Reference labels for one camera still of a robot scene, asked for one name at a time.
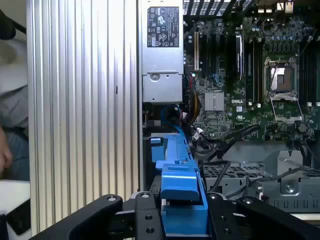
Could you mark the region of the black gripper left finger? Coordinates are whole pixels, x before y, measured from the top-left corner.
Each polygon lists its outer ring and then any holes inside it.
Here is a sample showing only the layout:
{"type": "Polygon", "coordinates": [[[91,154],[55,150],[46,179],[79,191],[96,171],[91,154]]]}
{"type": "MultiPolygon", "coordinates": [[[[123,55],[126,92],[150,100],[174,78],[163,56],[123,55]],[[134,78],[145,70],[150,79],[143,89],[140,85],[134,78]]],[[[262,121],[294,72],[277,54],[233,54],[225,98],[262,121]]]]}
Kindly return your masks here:
{"type": "Polygon", "coordinates": [[[164,228],[155,198],[140,192],[127,201],[103,195],[49,228],[33,240],[163,240],[164,228]]]}

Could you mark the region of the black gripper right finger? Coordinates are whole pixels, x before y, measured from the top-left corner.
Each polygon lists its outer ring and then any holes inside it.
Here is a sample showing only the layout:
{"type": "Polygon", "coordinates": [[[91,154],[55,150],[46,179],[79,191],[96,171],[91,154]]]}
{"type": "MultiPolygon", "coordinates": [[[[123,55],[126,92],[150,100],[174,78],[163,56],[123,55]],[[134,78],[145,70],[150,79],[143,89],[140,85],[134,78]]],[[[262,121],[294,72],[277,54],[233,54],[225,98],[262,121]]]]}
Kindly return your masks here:
{"type": "Polygon", "coordinates": [[[320,229],[254,197],[207,194],[212,240],[318,240],[320,229]]]}

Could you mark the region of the person's hand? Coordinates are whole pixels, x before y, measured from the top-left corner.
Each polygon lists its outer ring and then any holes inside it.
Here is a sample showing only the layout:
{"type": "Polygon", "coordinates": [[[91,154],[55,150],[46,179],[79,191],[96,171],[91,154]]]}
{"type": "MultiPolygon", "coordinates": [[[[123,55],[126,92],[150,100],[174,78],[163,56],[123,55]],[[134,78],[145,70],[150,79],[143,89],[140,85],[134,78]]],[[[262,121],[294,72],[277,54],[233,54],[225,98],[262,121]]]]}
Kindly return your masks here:
{"type": "Polygon", "coordinates": [[[5,132],[0,128],[0,173],[8,169],[13,161],[13,155],[10,151],[5,132]]]}

